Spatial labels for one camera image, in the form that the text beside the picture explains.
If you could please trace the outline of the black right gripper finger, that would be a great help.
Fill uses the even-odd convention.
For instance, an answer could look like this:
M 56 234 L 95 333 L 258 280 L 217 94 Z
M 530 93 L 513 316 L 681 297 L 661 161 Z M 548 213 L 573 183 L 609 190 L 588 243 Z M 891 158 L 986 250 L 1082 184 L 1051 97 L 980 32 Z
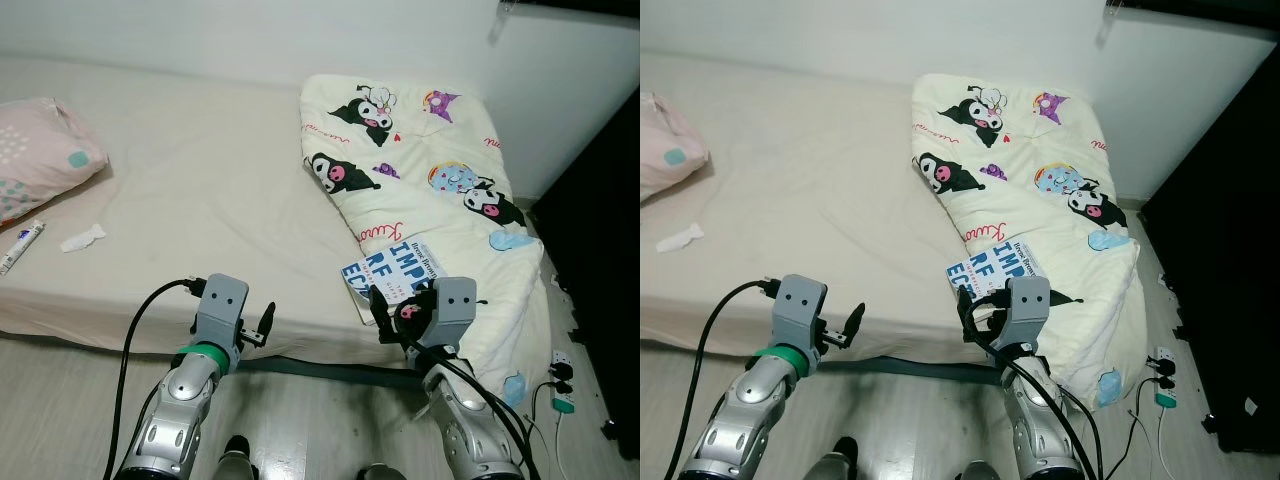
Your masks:
M 984 297 L 974 297 L 969 291 L 957 292 L 957 311 L 963 325 L 963 339 L 966 343 L 977 343 L 978 346 L 984 346 L 986 340 L 982 334 L 977 330 L 974 312 L 978 307 L 986 303 Z
M 388 314 L 388 302 L 375 285 L 371 287 L 371 315 L 378 325 L 379 342 L 381 344 L 398 344 L 399 334 Z

